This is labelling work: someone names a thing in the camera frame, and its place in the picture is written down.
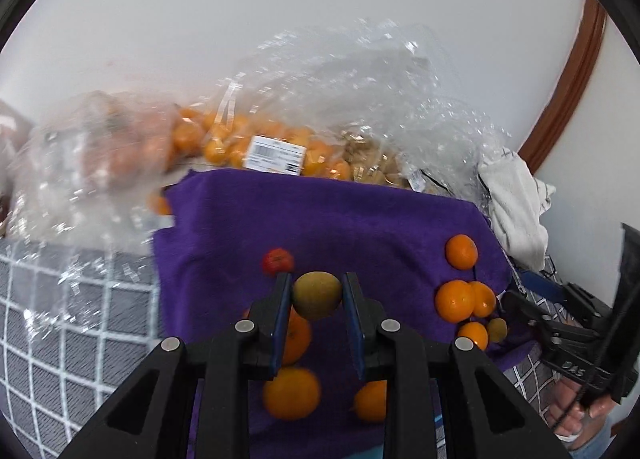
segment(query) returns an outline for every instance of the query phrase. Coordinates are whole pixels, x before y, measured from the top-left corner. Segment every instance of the purple cloth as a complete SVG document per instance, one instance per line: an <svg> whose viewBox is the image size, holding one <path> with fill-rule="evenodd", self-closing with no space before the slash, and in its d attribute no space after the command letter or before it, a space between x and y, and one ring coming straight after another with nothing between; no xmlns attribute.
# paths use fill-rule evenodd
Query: purple cloth
<svg viewBox="0 0 640 459"><path fill-rule="evenodd" d="M358 274L366 296L426 338L450 342L456 325L434 310L433 296L453 279L481 280L497 293L510 269L487 222L471 203L376 185L262 174L245 170L191 172L167 192L175 227L154 237L161 306L168 335L206 339L266 296L273 279L260 262L288 249L295 275L322 270ZM466 233L478 247L475 270L458 271L444 256L447 240ZM362 386L351 362L342 309L312 324L300 365L318 375L320 406L308 418L281 422L250 389L252 457L341 458L383 442L382 425L357 420L350 408ZM526 354L488 349L502 368Z"/></svg>

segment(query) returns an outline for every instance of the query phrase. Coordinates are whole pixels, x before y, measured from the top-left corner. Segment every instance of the white label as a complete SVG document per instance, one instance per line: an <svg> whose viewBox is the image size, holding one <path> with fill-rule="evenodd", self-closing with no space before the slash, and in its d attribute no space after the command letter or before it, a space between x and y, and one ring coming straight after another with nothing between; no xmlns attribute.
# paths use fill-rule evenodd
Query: white label
<svg viewBox="0 0 640 459"><path fill-rule="evenodd" d="M407 181L411 186L411 190L414 192L424 192L424 189L427 186L427 182L424 180L422 176L422 172L420 170L414 170L407 176Z"/></svg>
<svg viewBox="0 0 640 459"><path fill-rule="evenodd" d="M251 138L244 159L244 168L260 172L275 172L299 176L305 159L305 147L300 147L264 136Z"/></svg>

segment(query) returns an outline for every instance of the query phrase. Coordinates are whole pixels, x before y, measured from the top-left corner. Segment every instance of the gray checkered fabric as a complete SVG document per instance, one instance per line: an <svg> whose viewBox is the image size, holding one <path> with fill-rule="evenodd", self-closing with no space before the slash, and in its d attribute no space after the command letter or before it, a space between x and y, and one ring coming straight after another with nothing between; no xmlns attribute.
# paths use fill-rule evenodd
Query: gray checkered fabric
<svg viewBox="0 0 640 459"><path fill-rule="evenodd" d="M74 284L90 306L95 327L80 317L30 343L24 311L31 293L65 287L68 263L80 269ZM555 277L552 261L548 275ZM535 294L530 299L566 320L562 309ZM150 257L0 239L0 411L33 458L52 459L71 441L116 387L158 344L159 286ZM540 349L505 372L542 416L554 374L540 363ZM445 458L444 429L436 431Z"/></svg>

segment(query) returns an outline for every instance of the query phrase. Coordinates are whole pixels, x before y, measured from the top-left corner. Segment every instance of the red fruit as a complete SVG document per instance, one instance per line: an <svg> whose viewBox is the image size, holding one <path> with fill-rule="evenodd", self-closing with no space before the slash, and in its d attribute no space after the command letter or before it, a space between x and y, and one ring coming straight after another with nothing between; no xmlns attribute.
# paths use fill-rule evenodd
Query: red fruit
<svg viewBox="0 0 640 459"><path fill-rule="evenodd" d="M278 273L291 273L293 265L293 255L282 248L272 249L262 258L262 270L271 277Z"/></svg>

